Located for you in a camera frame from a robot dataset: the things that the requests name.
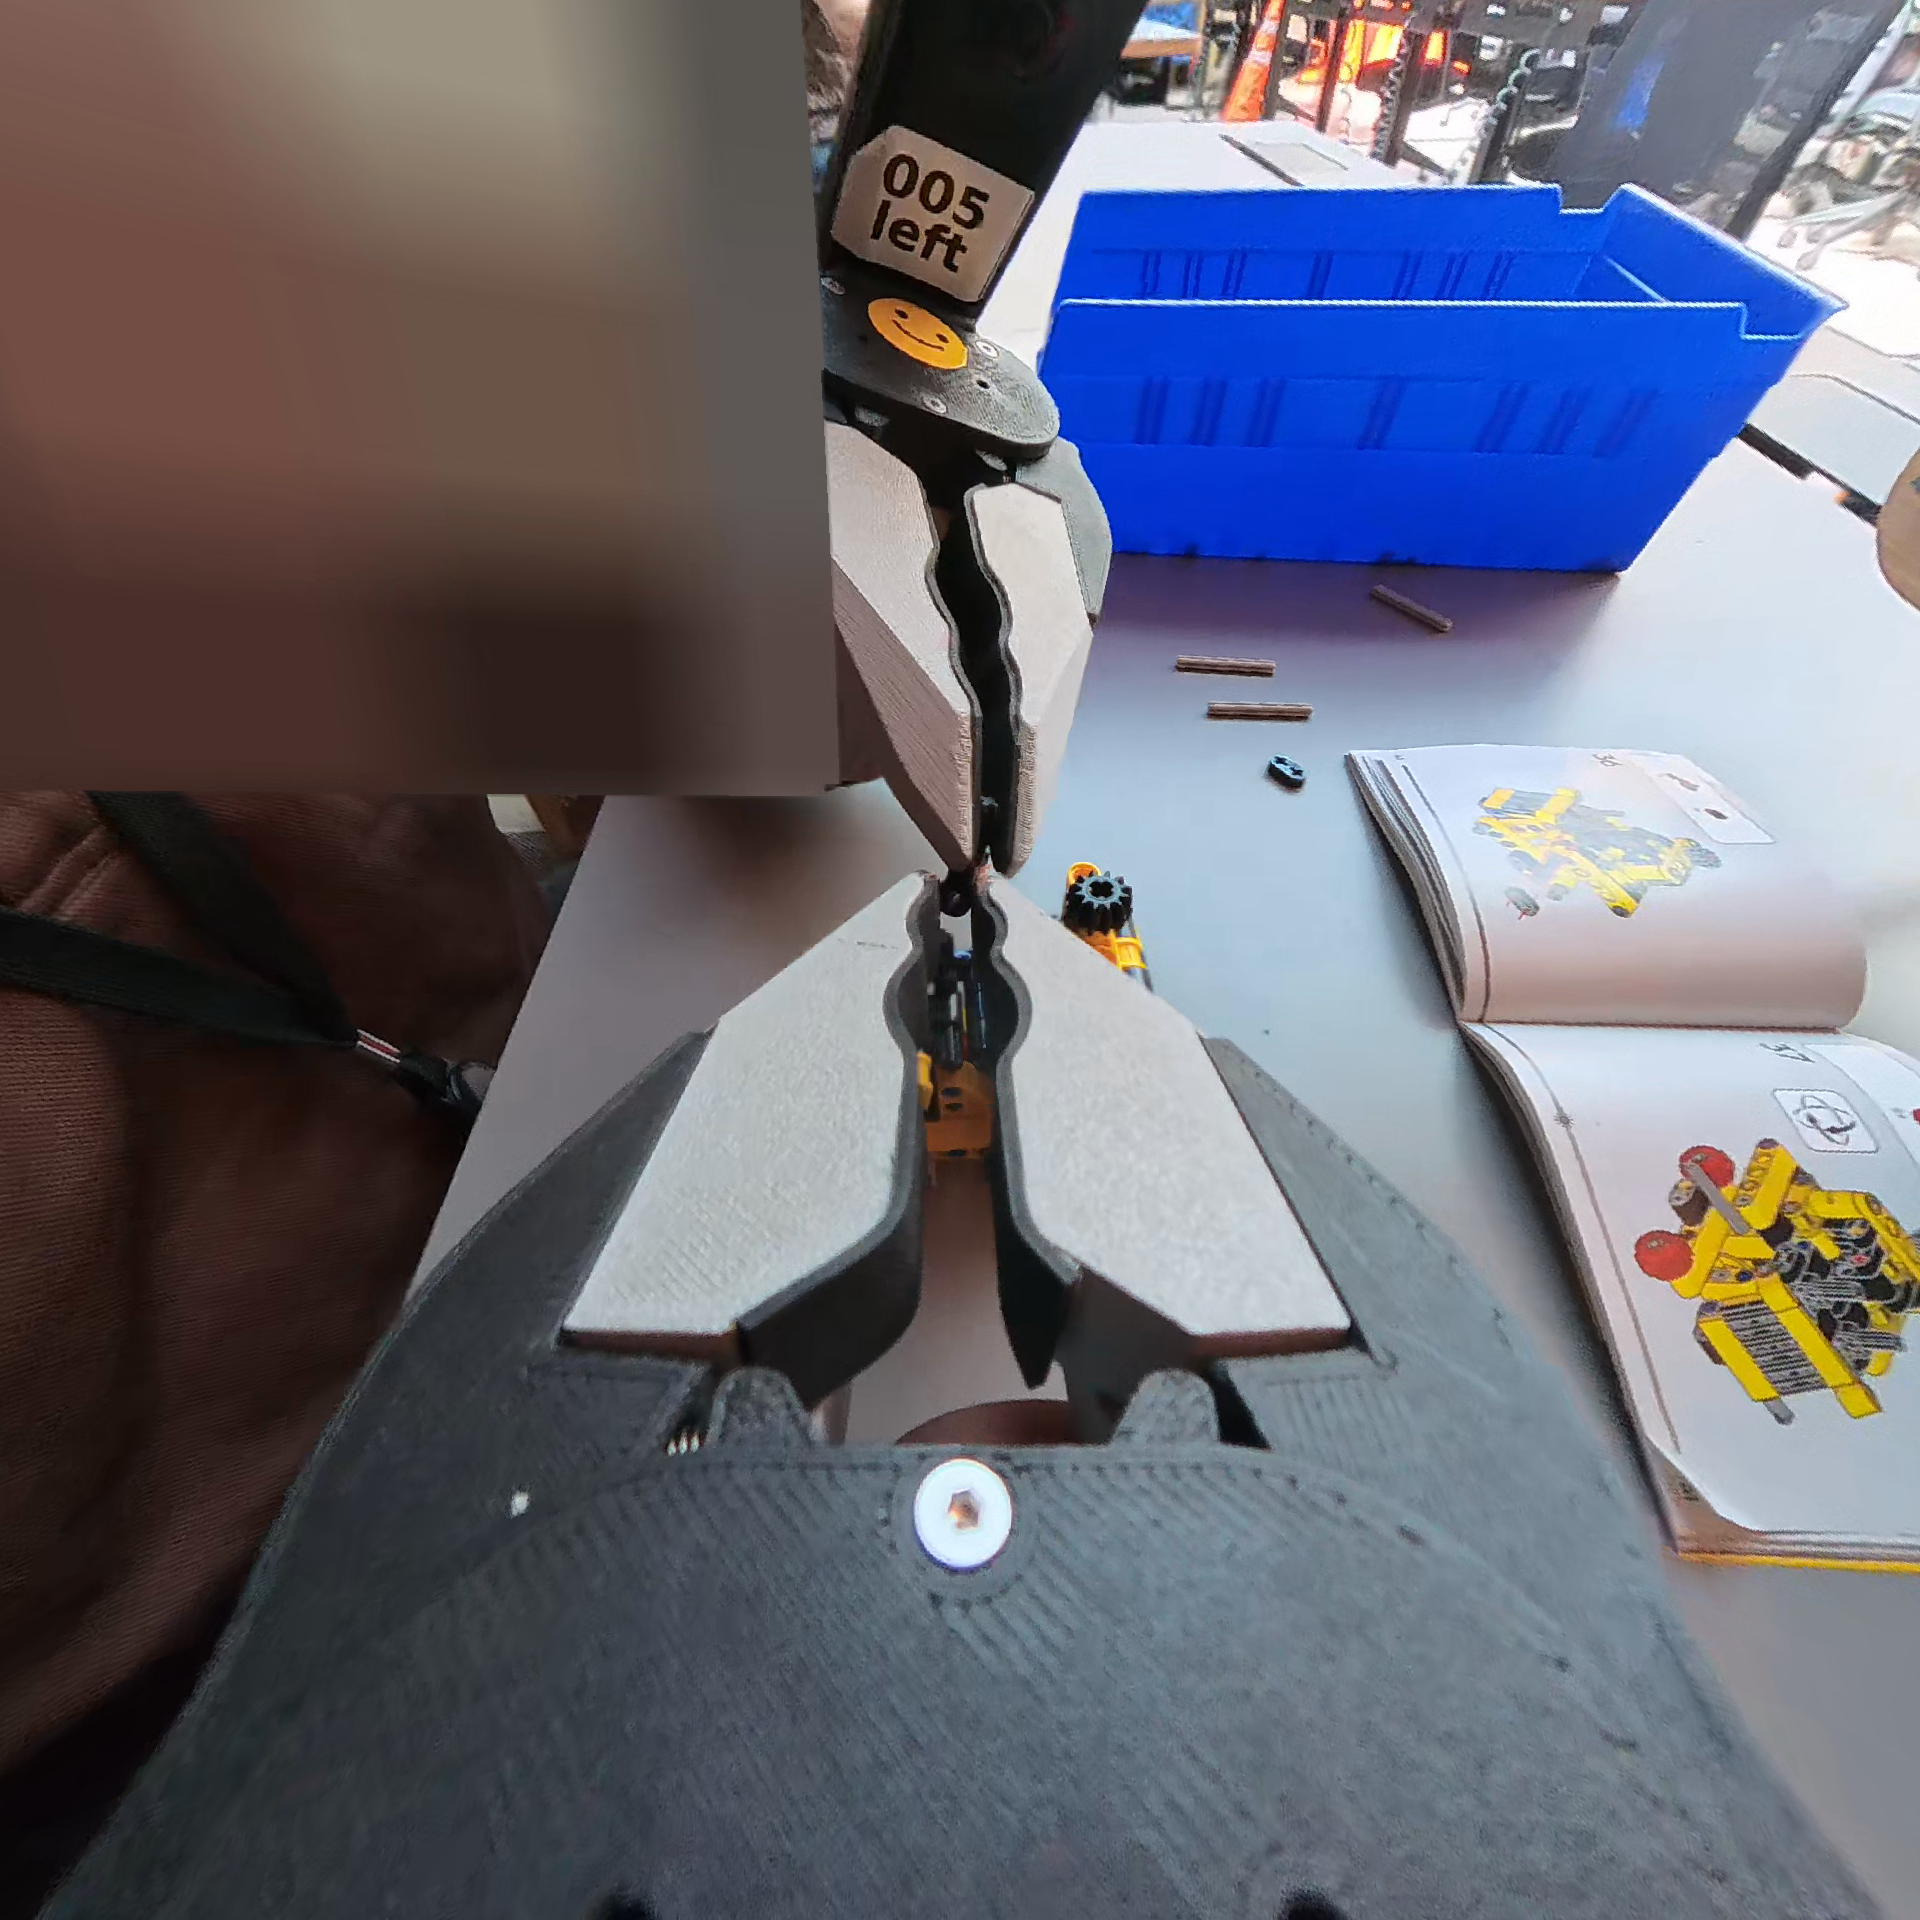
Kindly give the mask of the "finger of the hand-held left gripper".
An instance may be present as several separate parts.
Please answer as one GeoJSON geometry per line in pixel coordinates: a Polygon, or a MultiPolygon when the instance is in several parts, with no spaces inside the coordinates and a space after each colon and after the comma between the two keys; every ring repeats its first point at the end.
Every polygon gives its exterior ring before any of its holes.
{"type": "Polygon", "coordinates": [[[1115,534],[1077,446],[1054,441],[963,499],[963,670],[979,705],[979,842],[1016,875],[1077,712],[1115,534]]]}
{"type": "Polygon", "coordinates": [[[828,429],[828,610],[839,773],[885,781],[941,868],[973,875],[982,717],[938,588],[941,539],[920,475],[835,422],[828,429]]]}

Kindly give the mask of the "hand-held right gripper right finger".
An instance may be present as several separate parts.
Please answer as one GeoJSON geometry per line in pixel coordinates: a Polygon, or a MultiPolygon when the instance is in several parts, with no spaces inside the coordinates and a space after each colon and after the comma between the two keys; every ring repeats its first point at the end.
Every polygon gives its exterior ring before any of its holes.
{"type": "Polygon", "coordinates": [[[1328,1350],[1353,1319],[1195,1024],[1007,882],[975,904],[998,1308],[1099,1443],[1153,1370],[1328,1350]]]}

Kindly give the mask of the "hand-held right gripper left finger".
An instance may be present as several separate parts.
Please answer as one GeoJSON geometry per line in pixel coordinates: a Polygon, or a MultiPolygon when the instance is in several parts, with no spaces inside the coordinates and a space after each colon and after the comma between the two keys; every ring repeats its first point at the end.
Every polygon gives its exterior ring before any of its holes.
{"type": "Polygon", "coordinates": [[[938,932],[941,885],[914,871],[712,1024],[565,1311],[570,1345],[776,1370],[815,1407],[901,1337],[938,932]]]}

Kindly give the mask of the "yellow black lego model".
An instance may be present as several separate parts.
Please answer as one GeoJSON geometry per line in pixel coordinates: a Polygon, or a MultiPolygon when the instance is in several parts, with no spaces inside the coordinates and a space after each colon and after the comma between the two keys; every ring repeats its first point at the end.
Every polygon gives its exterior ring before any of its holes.
{"type": "MultiPolygon", "coordinates": [[[[1074,862],[1066,877],[1062,924],[1140,990],[1153,990],[1138,927],[1134,885],[1095,862],[1074,862]]],[[[970,946],[941,932],[926,985],[930,1037],[917,1051],[924,1147],[930,1164],[982,1163],[996,1128],[996,1017],[986,970],[970,946]]]]}

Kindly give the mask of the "open lego instruction booklet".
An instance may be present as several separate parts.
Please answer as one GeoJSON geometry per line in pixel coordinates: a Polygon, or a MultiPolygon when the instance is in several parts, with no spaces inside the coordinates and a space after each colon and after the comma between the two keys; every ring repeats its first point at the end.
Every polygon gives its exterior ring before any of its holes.
{"type": "Polygon", "coordinates": [[[1526,1127],[1685,1558],[1916,1566],[1916,1060],[1834,885],[1705,768],[1353,749],[1526,1127]]]}

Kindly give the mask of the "blue plastic bin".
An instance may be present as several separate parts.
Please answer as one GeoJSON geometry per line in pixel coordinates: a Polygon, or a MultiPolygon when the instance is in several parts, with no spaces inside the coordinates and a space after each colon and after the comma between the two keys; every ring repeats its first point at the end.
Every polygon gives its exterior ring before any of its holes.
{"type": "Polygon", "coordinates": [[[1636,187],[1115,190],[1042,383],[1117,550],[1623,570],[1839,310],[1636,187]]]}

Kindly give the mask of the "orange black machine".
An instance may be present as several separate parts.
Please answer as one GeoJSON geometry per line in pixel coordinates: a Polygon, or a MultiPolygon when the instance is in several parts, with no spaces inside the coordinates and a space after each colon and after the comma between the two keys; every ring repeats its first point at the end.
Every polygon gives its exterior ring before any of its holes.
{"type": "Polygon", "coordinates": [[[1293,117],[1366,142],[1452,81],[1458,20],[1445,4],[1233,4],[1233,26],[1224,122],[1293,117]]]}

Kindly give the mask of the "person's brown sweater torso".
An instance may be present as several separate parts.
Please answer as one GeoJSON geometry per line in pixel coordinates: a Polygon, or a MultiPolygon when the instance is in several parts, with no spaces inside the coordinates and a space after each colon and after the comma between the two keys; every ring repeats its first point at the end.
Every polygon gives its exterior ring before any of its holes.
{"type": "Polygon", "coordinates": [[[3,793],[3,924],[291,1001],[235,1037],[3,982],[3,1916],[193,1691],[468,1147],[550,937],[488,797],[3,793]]]}

